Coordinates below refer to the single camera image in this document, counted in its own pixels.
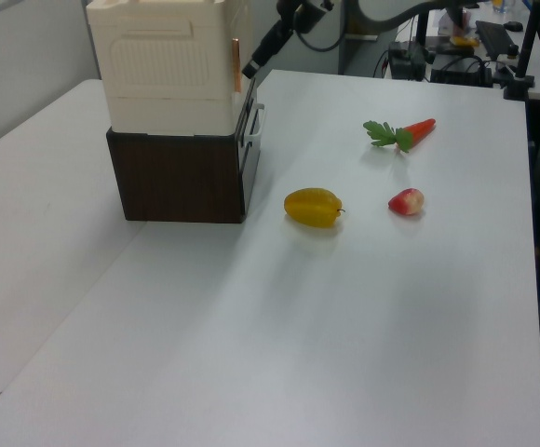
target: black device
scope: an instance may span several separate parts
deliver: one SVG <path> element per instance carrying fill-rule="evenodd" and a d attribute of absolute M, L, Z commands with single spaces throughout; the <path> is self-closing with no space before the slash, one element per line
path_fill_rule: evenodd
<path fill-rule="evenodd" d="M 531 59 L 534 39 L 537 37 L 537 28 L 540 21 L 540 0 L 534 0 L 531 4 L 531 14 L 524 32 L 524 40 L 520 49 L 519 65 L 517 66 L 514 79 L 504 89 L 504 98 L 512 101 L 525 101 L 529 88 L 534 86 L 534 78 L 527 76 L 527 67 Z"/>
<path fill-rule="evenodd" d="M 431 66 L 430 82 L 459 86 L 493 86 L 492 70 L 478 58 L 439 55 Z"/>
<path fill-rule="evenodd" d="M 502 65 L 497 67 L 493 73 L 493 83 L 499 84 L 501 88 L 505 88 L 510 82 L 514 80 L 514 72 L 516 66 L 514 65 Z"/>
<path fill-rule="evenodd" d="M 513 32 L 513 33 L 520 33 L 524 28 L 522 27 L 522 23 L 519 21 L 507 21 L 504 23 L 504 28 L 507 30 Z"/>
<path fill-rule="evenodd" d="M 461 7 L 446 8 L 452 22 L 457 26 L 464 27 L 464 11 Z M 393 79 L 408 79 L 423 81 L 425 78 L 425 65 L 432 63 L 439 52 L 454 52 L 455 54 L 473 54 L 472 47 L 466 47 L 460 51 L 454 51 L 453 45 L 448 39 L 448 43 L 442 43 L 440 40 L 429 41 L 427 44 L 427 24 L 429 22 L 429 13 L 422 12 L 417 16 L 417 33 L 415 40 L 409 43 L 401 44 L 392 42 L 388 46 L 388 63 Z"/>
<path fill-rule="evenodd" d="M 516 48 L 518 54 L 518 46 L 508 35 L 504 25 L 481 20 L 477 20 L 475 24 L 477 25 L 479 39 L 492 61 L 496 61 L 500 54 L 508 54 L 508 49 L 512 45 Z"/>
<path fill-rule="evenodd" d="M 388 63 L 392 79 L 423 81 L 425 77 L 424 48 L 416 42 L 391 42 Z"/>

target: brown box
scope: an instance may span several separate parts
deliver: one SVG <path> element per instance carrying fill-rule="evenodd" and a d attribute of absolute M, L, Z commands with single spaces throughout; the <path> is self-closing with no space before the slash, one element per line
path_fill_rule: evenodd
<path fill-rule="evenodd" d="M 239 224 L 247 214 L 259 140 L 255 86 L 229 136 L 170 137 L 106 134 L 115 177 L 129 221 Z"/>

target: white plastic box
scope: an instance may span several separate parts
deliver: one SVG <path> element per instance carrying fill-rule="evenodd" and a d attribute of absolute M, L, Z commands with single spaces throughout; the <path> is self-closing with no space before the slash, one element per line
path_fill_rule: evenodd
<path fill-rule="evenodd" d="M 248 0 L 94 0 L 87 11 L 113 131 L 235 132 L 250 87 L 240 73 L 251 56 Z"/>

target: black cable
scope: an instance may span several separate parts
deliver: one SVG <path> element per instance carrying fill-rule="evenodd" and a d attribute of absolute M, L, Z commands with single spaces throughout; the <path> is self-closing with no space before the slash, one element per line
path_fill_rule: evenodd
<path fill-rule="evenodd" d="M 412 26 L 415 24 L 415 17 L 411 20 L 411 32 L 409 33 L 409 48 L 408 50 L 411 51 L 411 41 L 412 41 Z"/>
<path fill-rule="evenodd" d="M 508 64 L 505 63 L 505 62 L 501 62 L 501 61 L 492 61 L 491 59 L 486 60 L 486 61 L 483 61 L 483 65 L 488 65 L 488 64 L 490 64 L 490 63 L 492 63 L 492 62 L 499 63 L 499 64 L 501 64 L 501 65 L 504 65 L 505 67 L 508 66 Z M 467 74 L 468 71 L 471 69 L 471 67 L 472 67 L 473 65 L 475 65 L 476 63 L 479 63 L 479 61 L 471 62 L 471 64 L 470 64 L 468 67 L 466 67 L 465 74 Z"/>
<path fill-rule="evenodd" d="M 343 5 L 342 8 L 343 8 L 343 14 L 344 14 L 344 23 L 343 23 L 343 30 L 341 31 L 341 35 L 339 35 L 338 40 L 336 42 L 334 42 L 329 47 L 324 47 L 324 48 L 314 47 L 309 42 L 307 42 L 307 40 L 305 40 L 301 32 L 297 29 L 297 18 L 299 17 L 299 15 L 295 11 L 295 16 L 292 21 L 292 28 L 295 34 L 297 34 L 297 37 L 299 37 L 299 40 L 301 40 L 301 43 L 304 44 L 309 49 L 313 51 L 317 51 L 318 53 L 327 53 L 328 51 L 332 51 L 333 49 L 341 45 L 341 42 L 343 42 L 344 37 L 346 36 L 346 28 L 348 27 L 348 12 L 346 9 L 346 2 L 342 2 L 342 5 Z"/>
<path fill-rule="evenodd" d="M 437 76 L 438 79 L 435 79 L 435 80 L 436 81 L 439 80 L 441 82 L 443 80 L 444 72 L 446 72 L 446 70 L 449 70 L 450 67 L 455 65 L 457 62 L 460 62 L 460 61 L 462 61 L 464 59 L 474 59 L 479 63 L 480 69 L 485 68 L 485 65 L 483 64 L 483 59 L 480 58 L 479 56 L 475 56 L 475 55 L 460 56 L 459 58 L 456 58 L 456 59 L 448 62 L 443 67 L 441 67 L 441 69 L 439 69 L 439 73 L 438 73 L 438 76 Z"/>
<path fill-rule="evenodd" d="M 406 23 L 402 28 L 400 28 L 400 29 L 398 30 L 397 35 L 396 35 L 396 37 L 394 38 L 394 40 L 397 40 L 398 35 L 399 35 L 400 33 L 402 33 L 402 32 L 407 28 L 407 26 L 409 26 L 409 25 L 411 24 L 411 22 L 412 22 L 413 20 L 415 20 L 415 17 L 413 17 L 411 20 L 407 20 L 407 23 Z"/>
<path fill-rule="evenodd" d="M 465 70 L 465 73 L 464 73 L 464 76 L 468 74 L 468 71 L 473 67 L 473 65 L 475 65 L 476 63 L 479 64 L 479 68 L 481 70 L 485 70 L 485 66 L 489 63 L 489 62 L 495 62 L 495 61 L 482 61 L 482 62 L 479 62 L 479 61 L 474 61 L 474 62 L 471 62 L 468 64 L 468 67 L 466 67 L 466 70 Z"/>
<path fill-rule="evenodd" d="M 380 61 L 382 60 L 382 57 L 384 54 L 386 54 L 388 50 L 384 51 L 382 55 L 380 56 L 380 59 L 378 59 L 377 63 L 375 64 L 375 68 L 373 69 L 373 77 L 375 77 L 375 74 L 378 72 L 378 67 L 380 66 Z"/>
<path fill-rule="evenodd" d="M 489 63 L 492 63 L 492 62 L 494 62 L 494 63 L 496 64 L 496 65 L 495 65 L 495 68 L 497 68 L 497 64 L 499 63 L 500 65 L 504 65 L 505 67 L 508 67 L 508 70 L 509 70 L 509 66 L 510 66 L 510 65 L 509 65 L 508 63 L 505 63 L 505 62 L 502 62 L 502 61 L 493 61 L 493 60 L 491 60 L 491 59 L 488 59 L 488 60 L 486 60 L 486 61 L 483 61 L 483 63 L 485 63 L 485 64 L 489 64 Z"/>

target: white table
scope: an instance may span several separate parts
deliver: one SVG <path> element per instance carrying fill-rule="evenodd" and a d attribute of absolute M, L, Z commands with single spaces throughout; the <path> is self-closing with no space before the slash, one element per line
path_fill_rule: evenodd
<path fill-rule="evenodd" d="M 0 140 L 0 392 L 142 227 L 123 217 L 100 81 Z"/>
<path fill-rule="evenodd" d="M 523 105 L 290 72 L 259 98 L 247 220 L 148 223 L 1 395 L 0 446 L 540 447 Z M 361 126 L 429 116 L 408 156 Z M 285 217 L 307 186 L 333 231 Z M 386 206 L 409 186 L 418 219 Z"/>
<path fill-rule="evenodd" d="M 513 8 L 507 12 L 506 14 L 499 14 L 493 11 L 492 3 L 486 2 L 486 3 L 479 3 L 479 8 L 477 9 L 469 9 L 471 13 L 471 24 L 474 25 L 475 20 L 482 20 L 482 21 L 489 21 L 491 23 L 500 23 L 504 24 L 508 21 L 515 20 L 519 21 L 523 24 L 524 30 L 526 30 L 526 25 L 529 20 L 529 9 L 520 1 L 516 0 L 516 5 L 513 6 Z M 429 22 L 427 24 L 427 36 L 437 36 L 438 35 L 438 19 L 443 14 L 443 11 L 439 10 L 432 10 L 429 13 Z M 402 28 L 406 25 L 400 25 L 398 29 L 400 30 L 400 33 L 397 35 L 397 40 L 400 42 L 408 41 L 409 40 L 409 33 L 411 32 L 411 27 L 407 26 L 406 29 L 402 30 Z M 413 36 L 415 36 L 415 32 L 417 30 L 417 22 L 415 21 L 414 27 L 413 27 Z M 512 41 L 519 46 L 519 50 L 522 48 L 522 41 L 524 39 L 524 30 L 520 33 L 510 32 L 508 31 L 508 34 L 510 35 L 510 38 Z M 469 33 L 469 35 L 475 35 L 475 29 Z M 479 56 L 480 58 L 484 60 L 488 60 L 489 57 L 486 55 L 485 47 L 481 44 L 477 48 L 475 48 L 475 55 Z M 495 69 L 495 64 L 491 63 L 489 65 L 492 70 Z M 427 78 L 429 78 L 429 74 L 431 73 L 431 66 L 427 65 L 427 71 L 426 75 Z M 529 99 L 531 100 L 540 100 L 540 41 L 539 38 L 536 37 L 533 42 L 533 50 L 531 52 L 531 58 L 529 59 L 529 65 L 527 66 L 527 75 L 534 77 L 534 87 L 529 89 Z M 386 71 L 386 77 L 391 77 L 390 74 L 390 68 L 388 67 Z"/>

